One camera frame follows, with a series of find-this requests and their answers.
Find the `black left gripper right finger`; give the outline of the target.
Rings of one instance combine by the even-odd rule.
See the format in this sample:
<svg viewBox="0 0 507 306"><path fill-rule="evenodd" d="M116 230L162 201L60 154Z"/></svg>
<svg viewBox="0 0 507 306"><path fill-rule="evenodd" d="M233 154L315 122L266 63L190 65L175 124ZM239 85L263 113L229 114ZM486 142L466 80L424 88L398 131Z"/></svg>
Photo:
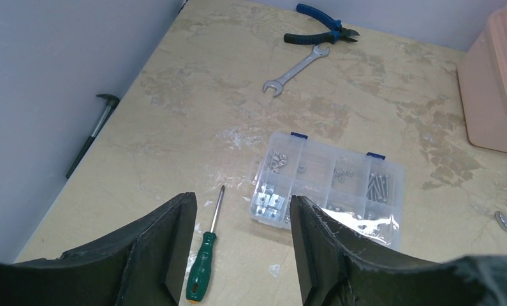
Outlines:
<svg viewBox="0 0 507 306"><path fill-rule="evenodd" d="M507 255L435 263L377 244L305 196L290 202L304 305L507 305Z"/></svg>

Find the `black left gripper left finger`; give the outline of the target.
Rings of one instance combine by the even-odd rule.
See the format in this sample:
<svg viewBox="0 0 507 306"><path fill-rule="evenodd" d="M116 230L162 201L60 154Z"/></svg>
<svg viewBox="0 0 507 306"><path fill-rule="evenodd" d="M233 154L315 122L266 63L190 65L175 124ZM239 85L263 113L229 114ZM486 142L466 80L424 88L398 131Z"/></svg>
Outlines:
<svg viewBox="0 0 507 306"><path fill-rule="evenodd" d="M196 211L181 193L59 258L0 263L0 305L178 305Z"/></svg>

